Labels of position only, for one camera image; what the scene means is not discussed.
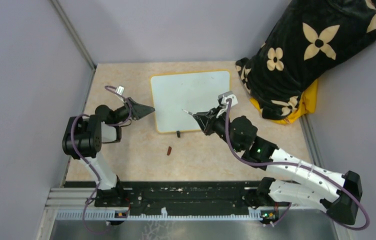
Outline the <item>yellow framed whiteboard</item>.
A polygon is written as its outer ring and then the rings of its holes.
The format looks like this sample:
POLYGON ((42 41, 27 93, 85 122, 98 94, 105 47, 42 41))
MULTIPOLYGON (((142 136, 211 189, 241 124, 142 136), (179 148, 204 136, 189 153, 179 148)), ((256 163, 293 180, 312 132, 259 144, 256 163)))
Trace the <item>yellow framed whiteboard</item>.
POLYGON ((162 73, 150 77, 155 126, 160 134, 199 131, 192 116, 182 111, 207 112, 217 107, 218 96, 230 91, 226 69, 162 73))

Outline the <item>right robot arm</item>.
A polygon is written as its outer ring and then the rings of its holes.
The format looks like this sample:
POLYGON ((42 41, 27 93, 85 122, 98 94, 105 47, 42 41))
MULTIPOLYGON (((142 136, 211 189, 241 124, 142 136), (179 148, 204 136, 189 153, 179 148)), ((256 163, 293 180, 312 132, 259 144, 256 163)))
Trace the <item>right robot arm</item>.
POLYGON ((264 178, 257 189, 263 206, 288 202, 313 207, 340 224, 356 223, 363 189, 360 175, 354 171, 339 173, 301 160, 276 144, 257 136, 258 129, 246 116, 230 120, 218 108, 193 113, 192 117, 206 135, 216 134, 232 154, 253 168, 284 175, 291 182, 264 178))

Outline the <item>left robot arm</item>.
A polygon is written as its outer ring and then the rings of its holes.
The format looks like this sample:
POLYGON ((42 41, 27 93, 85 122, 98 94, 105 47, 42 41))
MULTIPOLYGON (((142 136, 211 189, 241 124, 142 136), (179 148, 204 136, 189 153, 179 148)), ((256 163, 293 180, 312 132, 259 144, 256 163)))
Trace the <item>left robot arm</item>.
POLYGON ((140 120, 155 111, 152 106, 127 98, 115 110, 99 105, 94 114, 70 117, 62 139, 63 152, 80 160, 96 183, 96 198, 105 199, 114 207, 125 203, 126 193, 119 177, 111 170, 102 154, 102 145, 119 143, 127 121, 140 120))

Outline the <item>white marker pen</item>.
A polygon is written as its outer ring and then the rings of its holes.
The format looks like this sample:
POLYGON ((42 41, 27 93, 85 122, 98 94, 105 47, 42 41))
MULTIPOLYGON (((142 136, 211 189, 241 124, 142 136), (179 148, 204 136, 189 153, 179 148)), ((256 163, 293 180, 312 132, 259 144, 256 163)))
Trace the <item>white marker pen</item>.
POLYGON ((191 111, 188 111, 186 109, 182 109, 183 112, 189 114, 190 116, 193 116, 194 114, 191 111))

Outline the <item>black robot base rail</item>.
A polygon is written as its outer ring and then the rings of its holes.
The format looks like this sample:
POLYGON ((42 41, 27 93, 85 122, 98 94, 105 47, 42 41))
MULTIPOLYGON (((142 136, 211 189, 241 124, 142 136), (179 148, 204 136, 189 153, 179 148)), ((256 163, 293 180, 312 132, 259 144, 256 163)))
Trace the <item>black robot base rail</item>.
POLYGON ((278 208, 260 181, 122 181, 122 192, 99 190, 93 206, 115 209, 108 221, 273 220, 278 208))

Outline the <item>red marker cap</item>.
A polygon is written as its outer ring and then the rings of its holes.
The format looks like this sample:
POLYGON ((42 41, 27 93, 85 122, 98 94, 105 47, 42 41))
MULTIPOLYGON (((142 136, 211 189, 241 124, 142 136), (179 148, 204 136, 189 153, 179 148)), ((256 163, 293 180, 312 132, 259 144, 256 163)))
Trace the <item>red marker cap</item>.
POLYGON ((172 152, 172 147, 169 146, 168 149, 167 149, 166 155, 169 156, 171 154, 171 152, 172 152))

